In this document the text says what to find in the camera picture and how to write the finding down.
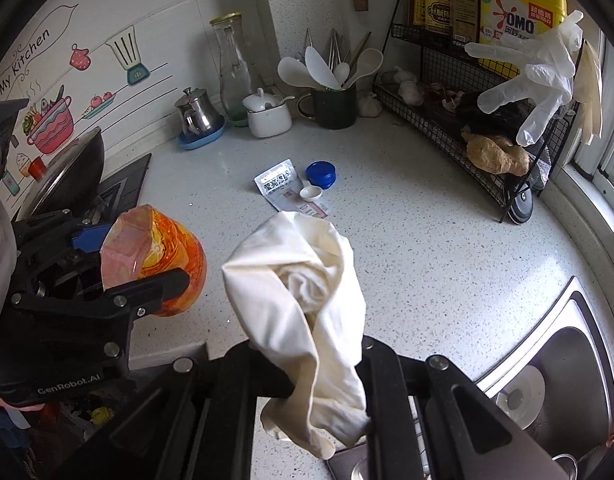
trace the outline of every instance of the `cartoon blender sticker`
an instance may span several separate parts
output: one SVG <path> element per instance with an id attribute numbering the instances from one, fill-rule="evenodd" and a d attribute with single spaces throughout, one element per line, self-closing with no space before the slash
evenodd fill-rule
<path id="1" fill-rule="evenodd" d="M 141 63 L 133 25 L 107 40 L 107 44 L 114 51 L 120 66 L 127 70 L 127 84 L 129 86 L 133 86 L 149 76 L 149 70 Z"/>
<path id="2" fill-rule="evenodd" d="M 50 100 L 48 103 L 42 99 L 40 111 L 36 105 L 32 105 L 23 119 L 23 133 L 27 143 L 36 146 L 46 155 L 55 152 L 74 132 L 74 118 L 69 110 L 72 98 L 64 98 L 64 91 L 65 86 L 61 85 L 55 101 Z"/>

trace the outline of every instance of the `orange plastic bag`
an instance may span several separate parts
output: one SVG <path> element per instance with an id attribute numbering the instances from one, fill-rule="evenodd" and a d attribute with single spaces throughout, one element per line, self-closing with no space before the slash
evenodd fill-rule
<path id="1" fill-rule="evenodd" d="M 100 248 L 105 290 L 176 268 L 188 273 L 189 286 L 165 301 L 156 316 L 174 316 L 192 306 L 205 285 L 207 259 L 193 234 L 148 204 L 119 216 Z"/>

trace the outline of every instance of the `blue saucer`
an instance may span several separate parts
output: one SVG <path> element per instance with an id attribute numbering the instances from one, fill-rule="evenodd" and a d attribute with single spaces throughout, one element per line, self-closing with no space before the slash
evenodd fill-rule
<path id="1" fill-rule="evenodd" d="M 225 121 L 225 118 L 223 118 L 223 126 L 218 128 L 213 134 L 207 137 L 189 136 L 181 132 L 180 134 L 178 134 L 178 145 L 183 150 L 195 150 L 196 148 L 200 148 L 201 146 L 209 144 L 210 142 L 213 142 L 218 137 L 223 135 L 226 125 L 227 121 Z"/>

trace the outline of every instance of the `cartoon pot sticker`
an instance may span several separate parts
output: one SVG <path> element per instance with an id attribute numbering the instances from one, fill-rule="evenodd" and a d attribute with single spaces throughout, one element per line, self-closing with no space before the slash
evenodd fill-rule
<path id="1" fill-rule="evenodd" d="M 45 113 L 39 112 L 33 106 L 23 121 L 27 143 L 30 146 L 33 144 L 46 155 L 55 152 L 74 132 L 74 118 L 69 110 L 72 98 L 63 98 L 64 90 L 61 86 L 56 101 L 47 104 Z"/>
<path id="2" fill-rule="evenodd" d="M 90 50 L 88 48 L 78 48 L 78 45 L 74 43 L 69 64 L 76 70 L 87 70 L 92 64 L 92 60 L 88 56 L 89 53 Z"/>
<path id="3" fill-rule="evenodd" d="M 114 51 L 120 66 L 127 70 L 127 84 L 129 86 L 133 86 L 149 76 L 149 70 L 141 63 L 133 25 L 110 38 L 107 44 Z"/>

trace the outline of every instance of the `disposable plastic glove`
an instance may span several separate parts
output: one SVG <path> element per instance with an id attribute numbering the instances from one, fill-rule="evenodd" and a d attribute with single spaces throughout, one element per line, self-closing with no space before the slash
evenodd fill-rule
<path id="1" fill-rule="evenodd" d="M 515 78 L 482 92 L 478 107 L 490 114 L 507 103 L 532 99 L 536 107 L 516 137 L 521 146 L 536 143 L 558 108 L 571 101 L 576 72 L 571 55 L 582 44 L 582 29 L 577 26 L 582 18 L 583 13 L 575 10 L 557 28 L 535 40 L 504 34 L 499 44 L 465 45 L 465 51 L 472 57 L 508 62 L 520 69 Z"/>
<path id="2" fill-rule="evenodd" d="M 578 113 L 582 120 L 582 140 L 590 144 L 592 136 L 600 138 L 602 132 L 602 69 L 594 48 L 585 43 L 574 81 L 574 99 L 580 103 Z"/>

